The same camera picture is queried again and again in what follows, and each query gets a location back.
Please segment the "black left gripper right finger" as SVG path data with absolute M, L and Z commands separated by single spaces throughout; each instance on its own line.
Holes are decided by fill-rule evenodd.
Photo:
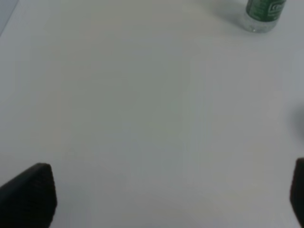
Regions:
M 304 159 L 295 162 L 290 188 L 290 203 L 300 227 L 304 227 Z

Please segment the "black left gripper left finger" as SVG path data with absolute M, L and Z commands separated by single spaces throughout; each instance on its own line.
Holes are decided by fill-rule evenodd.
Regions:
M 0 187 L 2 228 L 48 228 L 56 207 L 50 164 L 37 163 Z

